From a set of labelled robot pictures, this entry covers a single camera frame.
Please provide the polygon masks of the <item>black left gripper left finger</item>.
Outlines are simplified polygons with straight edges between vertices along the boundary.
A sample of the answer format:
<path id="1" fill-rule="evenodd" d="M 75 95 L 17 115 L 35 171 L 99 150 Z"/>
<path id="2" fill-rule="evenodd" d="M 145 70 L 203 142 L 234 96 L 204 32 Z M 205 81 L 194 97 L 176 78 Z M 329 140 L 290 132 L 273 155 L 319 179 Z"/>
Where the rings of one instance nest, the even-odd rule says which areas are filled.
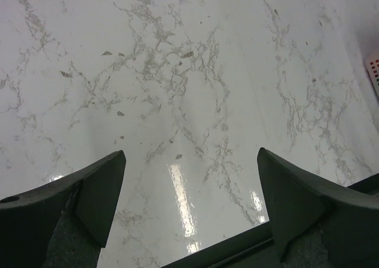
<path id="1" fill-rule="evenodd" d="M 1 267 L 96 267 L 107 244 L 126 157 L 1 199 Z"/>

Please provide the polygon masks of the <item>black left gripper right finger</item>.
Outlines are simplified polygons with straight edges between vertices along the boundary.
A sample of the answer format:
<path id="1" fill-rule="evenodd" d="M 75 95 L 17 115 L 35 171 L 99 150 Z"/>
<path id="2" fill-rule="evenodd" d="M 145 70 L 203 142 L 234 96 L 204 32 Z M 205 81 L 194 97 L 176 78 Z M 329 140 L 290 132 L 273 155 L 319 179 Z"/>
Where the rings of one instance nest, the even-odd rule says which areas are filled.
<path id="1" fill-rule="evenodd" d="M 344 187 L 265 148 L 257 162 L 285 267 L 378 267 L 378 175 Z"/>

